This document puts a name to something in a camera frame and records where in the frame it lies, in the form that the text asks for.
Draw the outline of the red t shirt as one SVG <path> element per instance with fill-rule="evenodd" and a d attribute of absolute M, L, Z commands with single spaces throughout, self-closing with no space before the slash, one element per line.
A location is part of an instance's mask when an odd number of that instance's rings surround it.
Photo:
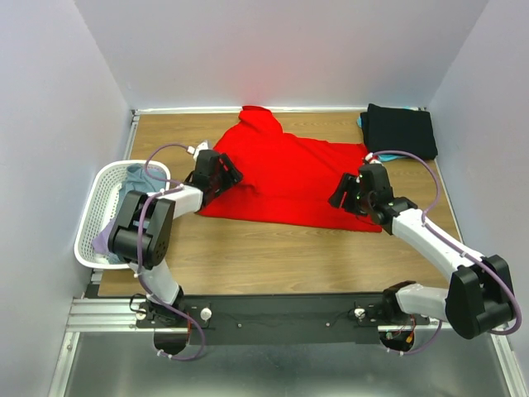
<path fill-rule="evenodd" d="M 245 105 L 239 122 L 214 146 L 242 173 L 242 181 L 215 198 L 200 215 L 352 232 L 381 227 L 333 208 L 328 199 L 345 173 L 354 174 L 367 150 L 285 132 L 273 113 Z"/>

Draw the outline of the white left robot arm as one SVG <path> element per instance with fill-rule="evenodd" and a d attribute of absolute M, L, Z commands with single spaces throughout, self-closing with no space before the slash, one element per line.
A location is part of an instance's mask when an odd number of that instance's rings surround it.
<path fill-rule="evenodd" d="M 108 250 L 129 265 L 156 304 L 155 317 L 166 327 L 183 317 L 183 289 L 170 274 L 165 257 L 173 220 L 205 209 L 243 180 L 228 154 L 198 152 L 195 168 L 177 187 L 165 191 L 128 192 L 113 221 Z"/>

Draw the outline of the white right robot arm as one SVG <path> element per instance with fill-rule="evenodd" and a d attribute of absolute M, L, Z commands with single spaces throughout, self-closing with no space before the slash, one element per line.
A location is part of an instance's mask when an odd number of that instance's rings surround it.
<path fill-rule="evenodd" d="M 472 339 L 486 332 L 516 332 L 521 310 L 513 293 L 507 262 L 484 256 L 433 223 L 414 202 L 396 197 L 387 170 L 365 164 L 357 175 L 344 173 L 328 200 L 334 208 L 367 217 L 386 233 L 406 242 L 447 279 L 445 289 L 404 281 L 383 292 L 382 318 L 391 324 L 408 315 L 447 322 L 458 335 Z"/>

